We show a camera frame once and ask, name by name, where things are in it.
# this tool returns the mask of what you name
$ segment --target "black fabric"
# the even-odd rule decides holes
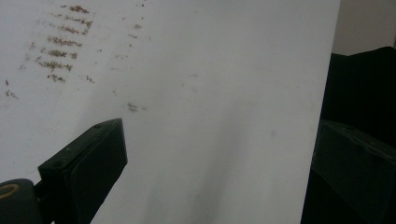
[[[321,119],[355,127],[396,147],[396,49],[333,54]]]
[[[394,213],[395,148],[344,124],[322,121],[311,170],[367,223],[388,223]]]

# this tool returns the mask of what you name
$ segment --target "paper sheet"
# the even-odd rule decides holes
[[[0,182],[123,118],[92,223],[299,223],[338,5],[0,2]]]

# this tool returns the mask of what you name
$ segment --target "white paper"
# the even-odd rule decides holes
[[[0,2],[0,182],[122,118],[92,223],[299,223],[338,5]]]

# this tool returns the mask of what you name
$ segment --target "dark object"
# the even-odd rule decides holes
[[[122,120],[96,124],[38,167],[36,186],[0,185],[0,223],[90,223],[126,164]]]
[[[302,223],[395,223],[396,149],[322,121]]]
[[[396,49],[332,54],[320,119],[355,127],[396,147]]]
[[[395,84],[394,48],[332,54],[302,223],[396,223]]]

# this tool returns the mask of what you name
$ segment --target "white surface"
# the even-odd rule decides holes
[[[299,223],[338,4],[0,2],[0,182],[120,117],[129,164],[93,223]]]
[[[361,53],[396,44],[396,0],[342,0],[332,52]]]

